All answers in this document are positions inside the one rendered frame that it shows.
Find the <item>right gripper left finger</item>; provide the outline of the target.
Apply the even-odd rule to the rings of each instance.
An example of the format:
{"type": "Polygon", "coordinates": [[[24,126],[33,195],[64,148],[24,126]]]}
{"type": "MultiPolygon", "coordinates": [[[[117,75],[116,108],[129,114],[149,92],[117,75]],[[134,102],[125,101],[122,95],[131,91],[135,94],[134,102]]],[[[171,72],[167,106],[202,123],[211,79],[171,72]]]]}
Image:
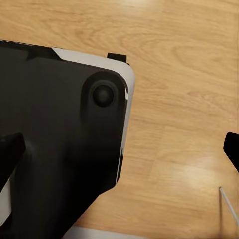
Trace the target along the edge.
{"type": "Polygon", "coordinates": [[[25,152],[21,132],[0,138],[0,192],[25,152]]]}

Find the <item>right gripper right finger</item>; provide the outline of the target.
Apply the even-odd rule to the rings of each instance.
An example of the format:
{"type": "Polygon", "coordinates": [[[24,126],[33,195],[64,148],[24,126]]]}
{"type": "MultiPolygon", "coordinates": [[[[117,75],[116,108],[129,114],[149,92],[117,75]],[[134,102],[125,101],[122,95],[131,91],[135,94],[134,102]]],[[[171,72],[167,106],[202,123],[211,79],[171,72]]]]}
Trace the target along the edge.
{"type": "Polygon", "coordinates": [[[223,150],[239,172],[239,134],[228,132],[223,150]]]}

